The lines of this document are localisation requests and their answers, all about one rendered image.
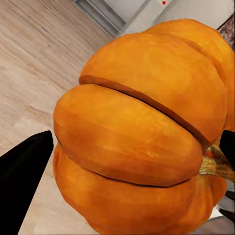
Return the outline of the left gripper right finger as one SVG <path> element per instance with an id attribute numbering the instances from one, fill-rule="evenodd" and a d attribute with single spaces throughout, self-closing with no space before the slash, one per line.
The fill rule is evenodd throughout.
<path id="1" fill-rule="evenodd" d="M 235 170 L 235 132 L 224 130 L 219 147 Z"/>

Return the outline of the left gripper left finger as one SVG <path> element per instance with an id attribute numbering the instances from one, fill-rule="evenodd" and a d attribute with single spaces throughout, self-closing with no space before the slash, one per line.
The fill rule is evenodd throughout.
<path id="1" fill-rule="evenodd" d="M 0 156 L 0 235 L 17 235 L 53 151 L 50 130 Z"/>

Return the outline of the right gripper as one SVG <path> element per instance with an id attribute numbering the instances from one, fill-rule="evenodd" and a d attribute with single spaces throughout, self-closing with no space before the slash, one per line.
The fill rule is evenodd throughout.
<path id="1" fill-rule="evenodd" d="M 224 195 L 230 199 L 232 199 L 233 201 L 235 201 L 235 192 L 232 191 L 227 191 L 226 194 Z M 223 214 L 225 217 L 229 218 L 231 221 L 233 221 L 235 223 L 235 213 L 234 212 L 230 212 L 224 209 L 220 209 L 220 213 Z"/>

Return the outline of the pumpkin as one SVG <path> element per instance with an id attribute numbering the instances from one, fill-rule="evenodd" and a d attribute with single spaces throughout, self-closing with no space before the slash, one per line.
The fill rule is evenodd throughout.
<path id="1" fill-rule="evenodd" d="M 112 40 L 53 114 L 53 173 L 100 235 L 187 235 L 235 183 L 235 52 L 194 19 Z"/>

